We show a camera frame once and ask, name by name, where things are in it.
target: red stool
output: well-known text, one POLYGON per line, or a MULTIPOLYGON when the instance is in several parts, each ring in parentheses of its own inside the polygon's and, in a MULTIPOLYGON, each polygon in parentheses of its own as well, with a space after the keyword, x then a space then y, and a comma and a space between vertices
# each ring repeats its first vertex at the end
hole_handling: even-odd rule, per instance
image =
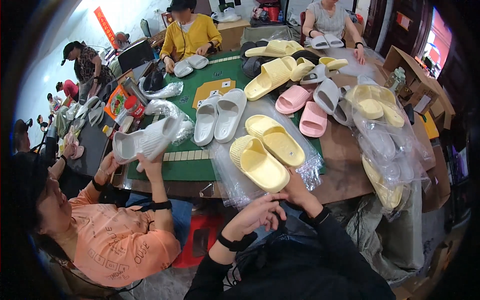
POLYGON ((183 247, 183 251, 172 262, 172 266, 175 268, 188 268, 199 265, 203 259, 203 256, 193 256, 193 236, 196 230, 208 229, 208 245, 207 252, 212 248, 216 241, 216 233, 218 228, 223 225, 222 216, 204 216, 195 215, 192 216, 190 222, 190 232, 188 234, 187 242, 183 247))

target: bottle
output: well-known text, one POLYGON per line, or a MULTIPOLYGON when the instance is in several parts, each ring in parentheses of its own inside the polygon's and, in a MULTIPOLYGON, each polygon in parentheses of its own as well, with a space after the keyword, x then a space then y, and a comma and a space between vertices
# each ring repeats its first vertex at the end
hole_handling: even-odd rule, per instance
POLYGON ((108 125, 103 126, 102 132, 107 135, 107 137, 113 140, 113 135, 117 132, 112 127, 108 127, 108 125))
POLYGON ((385 82, 385 87, 388 88, 395 96, 400 94, 400 91, 405 87, 405 70, 398 67, 393 71, 385 82))

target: patterned blouse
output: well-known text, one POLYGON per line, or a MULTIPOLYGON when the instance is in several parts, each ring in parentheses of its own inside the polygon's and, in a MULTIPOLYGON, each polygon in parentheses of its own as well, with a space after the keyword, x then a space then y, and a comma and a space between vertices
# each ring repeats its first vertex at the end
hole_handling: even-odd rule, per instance
MULTIPOLYGON (((91 47, 84 47, 80 52, 80 58, 75 62, 80 66, 80 74, 78 80, 81 82, 87 82, 95 74, 95 64, 92 63, 92 59, 97 56, 98 53, 91 47)), ((115 76, 109 67, 102 65, 100 71, 99 83, 109 83, 114 80, 115 76)))

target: blue jeans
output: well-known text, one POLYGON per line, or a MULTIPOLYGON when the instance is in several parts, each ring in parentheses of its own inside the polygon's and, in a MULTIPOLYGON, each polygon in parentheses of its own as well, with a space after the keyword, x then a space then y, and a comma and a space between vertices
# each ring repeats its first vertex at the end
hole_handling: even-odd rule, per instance
MULTIPOLYGON (((145 196, 131 192, 130 198, 128 198, 125 207, 129 207, 133 203, 140 200, 144 202, 137 205, 149 205, 152 202, 152 196, 145 196)), ((183 246, 185 246, 188 234, 190 232, 190 221, 192 219, 193 204, 175 199, 169 200, 170 202, 172 202, 173 230, 175 231, 175 237, 180 242, 180 248, 183 250, 183 246)))

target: black sleeve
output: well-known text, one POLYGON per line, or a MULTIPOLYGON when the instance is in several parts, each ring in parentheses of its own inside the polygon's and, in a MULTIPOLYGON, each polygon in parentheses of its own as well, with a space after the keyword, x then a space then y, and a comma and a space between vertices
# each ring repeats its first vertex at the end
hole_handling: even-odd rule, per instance
POLYGON ((393 299, 389 285, 355 247, 348 233, 332 216, 314 224, 323 249, 329 256, 331 268, 356 285, 362 299, 393 299))
POLYGON ((184 299, 217 298, 223 292, 223 279, 231 268, 231 264, 224 265, 213 261, 207 253, 198 265, 197 273, 184 299))

